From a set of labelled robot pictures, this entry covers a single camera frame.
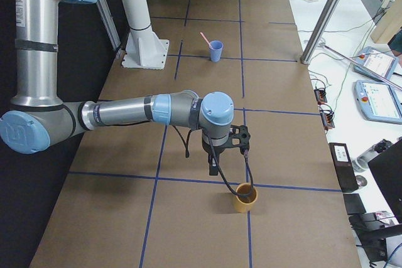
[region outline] electronic device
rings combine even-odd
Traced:
[[[402,141],[368,162],[371,174],[392,213],[376,212],[354,215],[349,218],[370,261],[386,260],[386,241],[402,235]]]
[[[332,161],[334,162],[335,172],[337,173],[340,189],[344,193],[350,193],[359,188],[356,177],[354,176],[352,163],[346,144],[330,142]]]
[[[380,76],[389,80],[395,71],[395,68],[398,66],[399,59],[398,57],[383,53],[371,46],[367,46],[363,48],[358,54],[355,61],[364,67],[370,69],[371,71],[379,74]],[[358,73],[361,73],[369,78],[372,78],[377,81],[381,81],[381,79],[375,77],[374,75],[366,72],[361,67],[354,65],[354,70]]]
[[[367,120],[402,124],[402,106],[394,88],[388,84],[358,80],[354,93]]]

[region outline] black mount bracket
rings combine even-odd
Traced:
[[[227,141],[217,147],[213,147],[217,160],[219,162],[219,155],[225,151],[225,149],[232,149],[234,147],[238,147],[240,149],[240,153],[244,155],[244,152],[250,150],[250,133],[248,131],[247,126],[235,126],[231,125],[231,131],[229,133],[229,138]],[[212,155],[212,148],[209,144],[207,144],[204,140],[202,140],[202,147],[205,152],[208,153],[208,163],[209,163],[209,175],[217,176],[218,175],[218,167],[214,161],[214,157]]]

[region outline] white label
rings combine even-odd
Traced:
[[[337,156],[337,161],[343,161],[345,163],[349,161],[347,160],[346,149],[344,146],[334,146],[334,149]]]
[[[25,0],[15,0],[16,25],[25,27]]]

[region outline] robotic arm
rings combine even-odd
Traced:
[[[201,129],[202,145],[209,156],[210,175],[222,174],[219,154],[232,147],[240,148],[248,168],[250,135],[246,126],[231,125],[233,101],[222,92],[213,92],[204,99],[191,90],[184,90],[175,94],[98,103],[64,103],[60,100],[57,96],[60,1],[80,4],[96,2],[16,0],[18,93],[11,100],[12,110],[0,119],[0,136],[11,149],[33,154],[98,127],[150,121],[187,127],[193,131]],[[131,31],[143,35],[142,30],[131,28]],[[135,40],[138,43],[146,41],[141,37]]]

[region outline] white metal pole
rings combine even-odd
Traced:
[[[169,41],[160,40],[152,31],[146,0],[122,0],[130,26],[123,66],[163,69]]]

